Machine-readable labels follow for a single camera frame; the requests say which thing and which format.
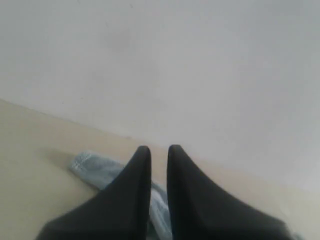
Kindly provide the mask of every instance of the crumpled fabric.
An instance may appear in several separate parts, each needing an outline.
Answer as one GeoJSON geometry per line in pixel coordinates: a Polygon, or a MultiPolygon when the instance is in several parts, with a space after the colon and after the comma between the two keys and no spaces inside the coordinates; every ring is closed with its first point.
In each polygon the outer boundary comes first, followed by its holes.
{"type": "MultiPolygon", "coordinates": [[[[108,186],[123,168],[124,165],[110,157],[90,151],[79,153],[69,165],[69,169],[80,179],[100,190],[108,186]]],[[[147,239],[172,240],[167,192],[154,181],[151,186],[149,215],[147,239]]]]}

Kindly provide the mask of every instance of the light blue cloth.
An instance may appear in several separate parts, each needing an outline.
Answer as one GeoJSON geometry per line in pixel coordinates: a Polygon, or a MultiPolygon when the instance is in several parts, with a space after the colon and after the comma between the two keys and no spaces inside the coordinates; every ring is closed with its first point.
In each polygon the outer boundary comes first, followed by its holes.
{"type": "MultiPolygon", "coordinates": [[[[90,151],[81,152],[69,165],[69,169],[79,178],[100,190],[108,186],[123,168],[113,159],[90,151]]],[[[167,192],[153,181],[149,215],[152,224],[149,225],[147,239],[172,240],[167,192]]]]}

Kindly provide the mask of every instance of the wall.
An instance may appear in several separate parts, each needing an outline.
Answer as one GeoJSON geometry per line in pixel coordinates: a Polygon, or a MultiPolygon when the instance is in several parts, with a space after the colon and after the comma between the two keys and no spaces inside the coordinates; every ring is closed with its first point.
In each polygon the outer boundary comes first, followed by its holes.
{"type": "Polygon", "coordinates": [[[0,98],[320,192],[319,10],[4,0],[0,98]]]}

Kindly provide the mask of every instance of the beige floor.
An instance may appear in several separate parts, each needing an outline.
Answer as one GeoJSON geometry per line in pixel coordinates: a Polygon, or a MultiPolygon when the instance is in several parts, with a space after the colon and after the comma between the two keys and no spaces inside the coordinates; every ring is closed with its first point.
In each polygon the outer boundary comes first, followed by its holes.
{"type": "MultiPolygon", "coordinates": [[[[83,150],[127,162],[146,142],[101,132],[0,100],[0,239],[33,240],[42,225],[96,191],[67,170],[83,150]]],[[[150,146],[152,177],[165,185],[167,150],[150,146]]],[[[197,164],[240,199],[320,239],[320,194],[205,163],[197,164]]]]}

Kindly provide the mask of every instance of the blue towel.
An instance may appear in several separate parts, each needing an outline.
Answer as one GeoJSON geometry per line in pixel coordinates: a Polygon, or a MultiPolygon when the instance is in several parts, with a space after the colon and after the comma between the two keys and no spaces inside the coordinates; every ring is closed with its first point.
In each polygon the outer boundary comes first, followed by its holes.
{"type": "MultiPolygon", "coordinates": [[[[117,161],[90,151],[81,152],[69,165],[69,169],[79,178],[100,190],[108,186],[123,168],[117,161]]],[[[167,192],[154,181],[149,215],[151,224],[148,226],[147,239],[172,240],[167,192]]]]}

